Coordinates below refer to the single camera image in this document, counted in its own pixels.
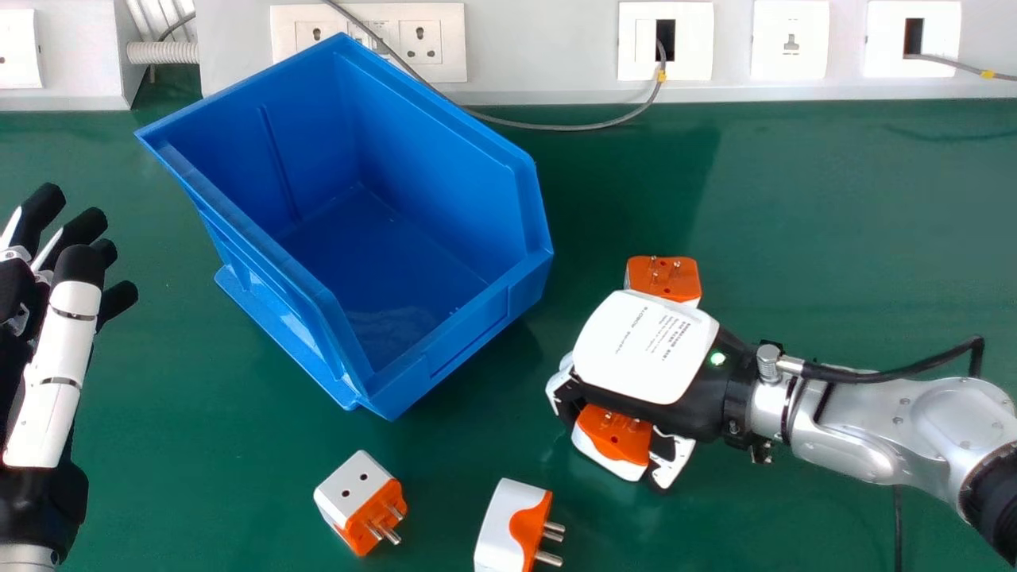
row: storage bin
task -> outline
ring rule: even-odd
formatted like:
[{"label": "storage bin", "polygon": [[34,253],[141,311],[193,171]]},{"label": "storage bin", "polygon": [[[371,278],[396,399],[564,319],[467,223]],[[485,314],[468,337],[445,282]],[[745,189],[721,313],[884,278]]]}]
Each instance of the storage bin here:
[{"label": "storage bin", "polygon": [[542,294],[533,160],[346,35],[136,134],[216,282],[345,409],[395,419]]}]

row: white corrugated hose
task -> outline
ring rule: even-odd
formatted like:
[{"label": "white corrugated hose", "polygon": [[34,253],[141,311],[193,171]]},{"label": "white corrugated hose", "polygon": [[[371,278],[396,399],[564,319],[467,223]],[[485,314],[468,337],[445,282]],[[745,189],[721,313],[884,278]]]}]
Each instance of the white corrugated hose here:
[{"label": "white corrugated hose", "polygon": [[136,65],[200,63],[194,42],[128,42],[127,60]]}]

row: green table surface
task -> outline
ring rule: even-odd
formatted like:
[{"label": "green table surface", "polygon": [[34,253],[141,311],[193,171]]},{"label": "green table surface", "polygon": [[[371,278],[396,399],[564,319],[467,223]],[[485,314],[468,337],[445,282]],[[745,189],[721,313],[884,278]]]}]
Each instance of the green table surface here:
[{"label": "green table surface", "polygon": [[[88,374],[74,452],[92,494],[67,570],[472,570],[511,476],[554,492],[574,572],[890,571],[888,489],[714,444],[661,497],[573,450],[544,383],[633,254],[696,258],[703,308],[799,355],[887,367],[981,333],[985,377],[1017,393],[1017,101],[661,105],[597,133],[505,130],[540,171],[545,296],[387,422],[340,409],[213,282],[193,208],[132,134],[197,98],[192,74],[160,77],[130,113],[0,116],[0,209],[45,180],[64,219],[102,207],[113,279],[141,292]],[[410,505],[403,545],[363,560],[311,500],[357,449]],[[904,501],[907,570],[1006,569],[945,504]]]}]

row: black port opening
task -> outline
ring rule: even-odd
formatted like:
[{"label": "black port opening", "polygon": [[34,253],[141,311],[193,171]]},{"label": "black port opening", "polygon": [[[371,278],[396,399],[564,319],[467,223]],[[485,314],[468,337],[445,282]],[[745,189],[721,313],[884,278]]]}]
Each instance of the black port opening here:
[{"label": "black port opening", "polygon": [[921,53],[921,33],[925,27],[925,18],[907,18],[904,20],[904,55],[916,56]]},{"label": "black port opening", "polygon": [[[664,45],[667,61],[674,61],[674,20],[657,20],[657,42]],[[653,44],[653,61],[660,61],[660,50]]]}]

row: robotic arm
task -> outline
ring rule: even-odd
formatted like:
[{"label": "robotic arm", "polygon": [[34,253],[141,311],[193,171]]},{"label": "robotic arm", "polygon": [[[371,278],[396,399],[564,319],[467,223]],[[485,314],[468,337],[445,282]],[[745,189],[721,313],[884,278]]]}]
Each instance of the robotic arm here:
[{"label": "robotic arm", "polygon": [[102,290],[116,260],[113,243],[97,240],[106,230],[102,211],[85,211],[39,248],[43,230],[64,204],[59,187],[43,185],[0,235],[4,570],[55,570],[70,551],[88,493],[88,480],[70,456],[93,340],[137,300],[130,282]]},{"label": "robotic arm", "polygon": [[[722,439],[763,463],[782,443],[843,474],[925,491],[1013,565],[1017,417],[1011,398],[977,378],[982,349],[975,337],[892,371],[834,367],[745,344],[690,304],[622,290],[590,317],[547,394],[574,443],[619,476],[619,445],[649,435],[649,455],[627,459],[642,467],[630,480],[666,490],[695,442]],[[967,377],[906,379],[968,350]],[[577,433],[607,441],[584,449]]]}]

